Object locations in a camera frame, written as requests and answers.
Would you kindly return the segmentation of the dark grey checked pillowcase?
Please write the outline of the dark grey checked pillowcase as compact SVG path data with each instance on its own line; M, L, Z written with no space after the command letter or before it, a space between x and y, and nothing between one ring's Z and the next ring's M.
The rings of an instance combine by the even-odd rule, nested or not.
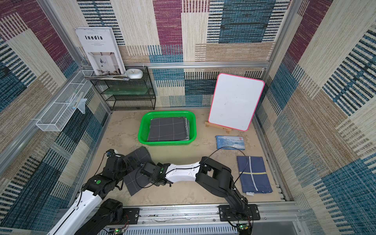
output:
M150 122L149 142L188 141L189 122L186 117L154 118Z
M153 163L153 161L149 151L144 146L126 155L124 161L127 163L127 174L123 181L130 195L134 196L149 184L148 177L141 174L141 169L146 163Z

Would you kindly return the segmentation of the green plastic basket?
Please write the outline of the green plastic basket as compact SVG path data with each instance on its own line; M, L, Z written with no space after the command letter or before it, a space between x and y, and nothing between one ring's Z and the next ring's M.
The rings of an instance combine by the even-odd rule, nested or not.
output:
M148 146L189 145L196 137L196 116L190 111L149 112L138 133L139 142Z

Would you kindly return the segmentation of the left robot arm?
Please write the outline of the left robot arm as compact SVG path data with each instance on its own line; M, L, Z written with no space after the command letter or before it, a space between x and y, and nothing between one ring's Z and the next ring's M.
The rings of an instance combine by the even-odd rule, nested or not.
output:
M123 182L124 177L136 169L136 156L118 154L110 149L103 171L83 185L80 196L64 216L48 232L49 235L96 235L107 225L124 221L123 204L105 197Z

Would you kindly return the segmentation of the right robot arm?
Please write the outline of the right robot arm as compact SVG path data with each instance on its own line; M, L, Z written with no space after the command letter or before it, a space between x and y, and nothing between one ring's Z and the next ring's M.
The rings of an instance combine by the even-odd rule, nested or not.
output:
M248 200L235 186L231 169L210 157L202 157L199 162L184 165L147 162L139 172L146 176L153 186L196 182L211 194L227 201L230 206L230 214L227 216L233 216L236 220L253 219Z

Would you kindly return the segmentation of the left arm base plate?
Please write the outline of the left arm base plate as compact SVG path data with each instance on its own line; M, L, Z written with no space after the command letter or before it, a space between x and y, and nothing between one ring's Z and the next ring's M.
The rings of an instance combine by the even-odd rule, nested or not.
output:
M140 208L123 208L122 220L119 225L136 225L138 224Z

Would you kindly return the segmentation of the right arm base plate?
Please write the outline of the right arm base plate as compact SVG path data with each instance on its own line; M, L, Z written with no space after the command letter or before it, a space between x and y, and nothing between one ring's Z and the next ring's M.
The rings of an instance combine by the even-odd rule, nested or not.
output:
M218 206L220 221L257 221L260 220L259 209L256 204L249 204L244 212L238 212L230 208L229 205Z

